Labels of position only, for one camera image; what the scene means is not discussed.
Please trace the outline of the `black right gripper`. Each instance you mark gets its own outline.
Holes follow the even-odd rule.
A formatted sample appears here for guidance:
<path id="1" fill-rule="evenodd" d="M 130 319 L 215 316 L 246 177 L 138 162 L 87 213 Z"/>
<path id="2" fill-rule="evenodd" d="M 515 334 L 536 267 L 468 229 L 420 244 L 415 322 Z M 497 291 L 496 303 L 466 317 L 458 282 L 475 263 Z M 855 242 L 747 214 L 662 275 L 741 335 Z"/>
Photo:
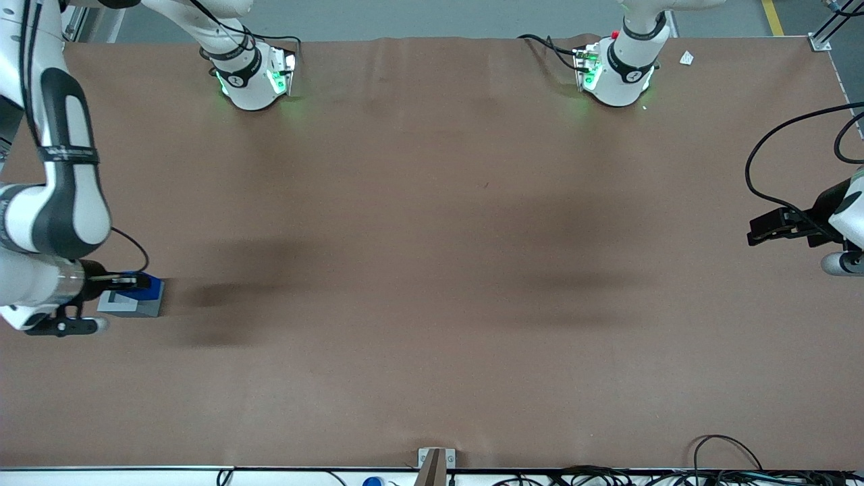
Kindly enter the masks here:
<path id="1" fill-rule="evenodd" d="M 96 261 L 81 261 L 84 271 L 84 284 L 81 300 L 96 300 L 106 290 L 148 290 L 151 289 L 151 275 L 141 271 L 112 273 Z"/>

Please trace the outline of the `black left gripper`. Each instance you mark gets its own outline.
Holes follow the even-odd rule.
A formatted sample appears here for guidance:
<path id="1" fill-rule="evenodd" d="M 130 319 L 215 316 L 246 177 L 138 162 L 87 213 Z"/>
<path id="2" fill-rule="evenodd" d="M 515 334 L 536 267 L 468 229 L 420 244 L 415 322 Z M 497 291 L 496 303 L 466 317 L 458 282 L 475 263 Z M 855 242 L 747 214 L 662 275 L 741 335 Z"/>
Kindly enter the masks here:
<path id="1" fill-rule="evenodd" d="M 851 179 L 845 179 L 821 192 L 813 206 L 803 211 L 806 218 L 787 207 L 776 207 L 751 219 L 747 245 L 754 247 L 766 241 L 795 239 L 804 239 L 808 247 L 842 245 L 846 239 L 832 227 L 829 218 L 840 206 L 850 185 Z"/>

